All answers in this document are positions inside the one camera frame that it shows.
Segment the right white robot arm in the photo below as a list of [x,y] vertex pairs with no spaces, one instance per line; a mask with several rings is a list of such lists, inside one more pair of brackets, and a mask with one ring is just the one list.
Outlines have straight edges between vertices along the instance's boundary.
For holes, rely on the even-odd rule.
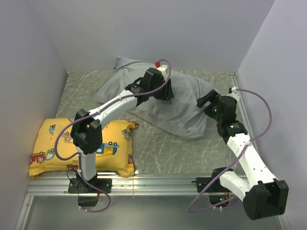
[[215,90],[197,100],[199,108],[204,107],[207,116],[216,121],[217,131],[226,145],[236,155],[229,166],[222,169],[199,192],[188,206],[192,206],[212,187],[215,191],[227,190],[243,203],[246,215],[251,220],[279,216],[285,213],[289,187],[284,180],[268,169],[256,151],[253,141],[244,125],[236,118],[236,106],[242,89],[233,87],[229,94],[221,96]]

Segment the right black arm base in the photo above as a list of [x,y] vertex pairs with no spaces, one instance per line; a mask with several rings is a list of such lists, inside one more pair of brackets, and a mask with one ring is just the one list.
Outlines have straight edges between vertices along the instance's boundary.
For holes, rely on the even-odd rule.
[[[196,184],[197,192],[200,193],[205,188],[205,186],[224,169],[225,167],[216,168],[213,170],[211,177],[197,177],[194,181],[192,181]],[[206,190],[206,192],[209,193],[209,201],[212,205],[230,198],[230,191],[227,188],[221,186],[219,179],[217,179]]]

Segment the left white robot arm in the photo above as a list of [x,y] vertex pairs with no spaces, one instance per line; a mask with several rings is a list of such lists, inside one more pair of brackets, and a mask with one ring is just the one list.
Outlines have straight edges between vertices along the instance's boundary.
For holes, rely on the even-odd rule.
[[115,98],[90,110],[79,110],[72,124],[71,137],[78,151],[78,180],[86,193],[96,189],[96,151],[102,145],[102,130],[114,118],[153,97],[167,101],[174,97],[171,90],[171,67],[148,68],[143,77],[127,85]]

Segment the grey pillowcase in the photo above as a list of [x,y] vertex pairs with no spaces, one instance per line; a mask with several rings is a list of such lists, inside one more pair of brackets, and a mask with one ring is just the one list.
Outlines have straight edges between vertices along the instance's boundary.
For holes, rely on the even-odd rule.
[[[120,94],[124,88],[142,77],[153,63],[118,57],[113,72],[93,91],[93,100],[104,104]],[[150,97],[148,101],[130,110],[152,125],[187,140],[203,137],[207,115],[197,106],[197,100],[215,89],[205,80],[171,71],[174,98],[168,101]]]

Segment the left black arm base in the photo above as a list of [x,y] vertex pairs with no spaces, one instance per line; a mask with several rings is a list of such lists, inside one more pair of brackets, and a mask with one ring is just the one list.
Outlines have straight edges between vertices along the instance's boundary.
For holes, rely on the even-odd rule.
[[80,208],[95,207],[101,194],[109,195],[112,187],[112,179],[100,179],[95,176],[88,183],[78,174],[77,169],[67,171],[69,180],[68,194],[78,195],[77,201]]

